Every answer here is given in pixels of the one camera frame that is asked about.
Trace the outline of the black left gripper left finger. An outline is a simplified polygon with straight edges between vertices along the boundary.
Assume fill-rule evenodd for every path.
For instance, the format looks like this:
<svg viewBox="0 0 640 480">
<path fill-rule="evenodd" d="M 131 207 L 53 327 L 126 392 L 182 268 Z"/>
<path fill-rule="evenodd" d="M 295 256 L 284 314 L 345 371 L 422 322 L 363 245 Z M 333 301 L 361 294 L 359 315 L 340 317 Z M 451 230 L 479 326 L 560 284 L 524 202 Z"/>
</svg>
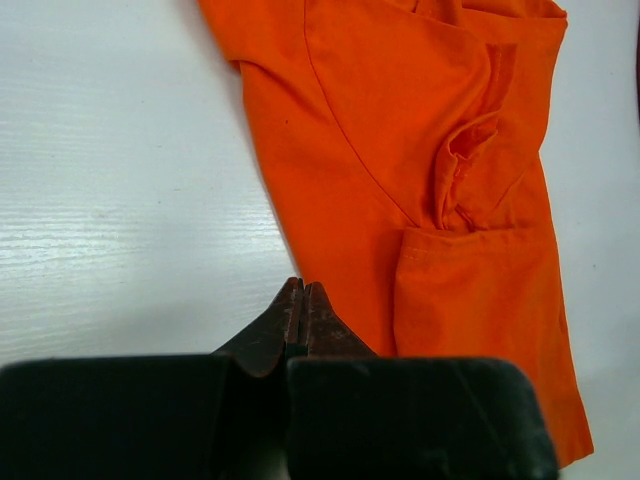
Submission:
<svg viewBox="0 0 640 480">
<path fill-rule="evenodd" d="M 5 479 L 216 479 L 288 419 L 301 280 L 210 354 L 39 359 L 1 370 Z"/>
</svg>

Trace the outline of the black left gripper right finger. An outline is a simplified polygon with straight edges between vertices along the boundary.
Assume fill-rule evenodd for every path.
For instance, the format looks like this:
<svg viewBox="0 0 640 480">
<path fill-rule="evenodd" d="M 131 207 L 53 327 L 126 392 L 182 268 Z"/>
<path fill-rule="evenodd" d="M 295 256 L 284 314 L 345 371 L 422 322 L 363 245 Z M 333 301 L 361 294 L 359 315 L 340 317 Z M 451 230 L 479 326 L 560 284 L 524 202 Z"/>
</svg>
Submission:
<svg viewBox="0 0 640 480">
<path fill-rule="evenodd" d="M 290 359 L 294 479 L 554 479 L 558 458 L 526 375 L 486 357 L 372 355 L 305 289 L 304 355 Z"/>
</svg>

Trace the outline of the orange t shirt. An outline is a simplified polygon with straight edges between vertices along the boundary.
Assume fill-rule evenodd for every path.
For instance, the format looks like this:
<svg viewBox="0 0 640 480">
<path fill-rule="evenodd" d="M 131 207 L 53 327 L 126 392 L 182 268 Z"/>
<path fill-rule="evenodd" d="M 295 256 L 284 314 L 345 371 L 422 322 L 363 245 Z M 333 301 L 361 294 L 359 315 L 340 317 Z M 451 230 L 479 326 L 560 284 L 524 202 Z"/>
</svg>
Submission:
<svg viewBox="0 0 640 480">
<path fill-rule="evenodd" d="M 551 1 L 203 1 L 295 262 L 382 356 L 490 356 L 593 443 L 539 156 Z"/>
</svg>

